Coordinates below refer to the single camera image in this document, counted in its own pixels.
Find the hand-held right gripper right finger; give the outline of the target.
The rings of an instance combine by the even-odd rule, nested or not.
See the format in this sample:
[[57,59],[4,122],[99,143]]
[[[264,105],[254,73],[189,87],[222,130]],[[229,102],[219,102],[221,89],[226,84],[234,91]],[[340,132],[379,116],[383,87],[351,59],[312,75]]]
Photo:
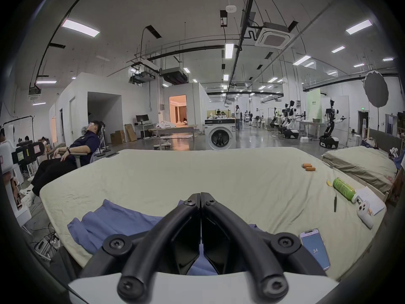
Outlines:
[[285,272],[327,276],[296,235],[254,229],[209,193],[201,193],[201,232],[204,256],[215,271],[247,271],[260,301],[279,301],[287,295]]

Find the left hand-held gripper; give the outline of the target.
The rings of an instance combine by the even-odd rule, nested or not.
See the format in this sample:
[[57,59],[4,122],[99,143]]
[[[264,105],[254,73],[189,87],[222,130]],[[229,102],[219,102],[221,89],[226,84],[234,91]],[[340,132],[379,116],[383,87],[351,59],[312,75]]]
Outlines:
[[17,180],[16,184],[18,186],[18,165],[29,165],[35,162],[38,157],[44,154],[44,152],[45,146],[41,141],[32,143],[29,142],[28,144],[18,146],[16,149],[8,140],[5,140],[0,144],[0,161],[3,182],[6,188],[8,201],[20,227],[26,227],[26,223],[32,218],[32,216],[28,206],[24,202],[22,202],[22,209],[17,210],[17,206],[13,198],[10,179],[15,177]]

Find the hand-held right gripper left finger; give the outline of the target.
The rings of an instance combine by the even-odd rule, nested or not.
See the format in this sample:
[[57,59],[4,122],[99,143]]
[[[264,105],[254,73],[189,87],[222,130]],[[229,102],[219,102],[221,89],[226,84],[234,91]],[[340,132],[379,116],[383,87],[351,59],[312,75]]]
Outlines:
[[80,279],[121,273],[123,301],[149,299],[157,271],[186,275],[200,255],[201,194],[192,194],[148,231],[112,234],[86,264]]

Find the person's left hand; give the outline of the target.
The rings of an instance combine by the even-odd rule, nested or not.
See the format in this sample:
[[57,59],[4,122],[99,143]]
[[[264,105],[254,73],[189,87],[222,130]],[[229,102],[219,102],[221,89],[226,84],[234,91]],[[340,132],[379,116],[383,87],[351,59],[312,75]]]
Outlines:
[[17,186],[16,182],[17,182],[17,180],[16,180],[15,177],[12,177],[10,179],[13,198],[14,198],[15,204],[17,206],[17,210],[21,210],[22,209],[21,195],[19,193],[18,186]]

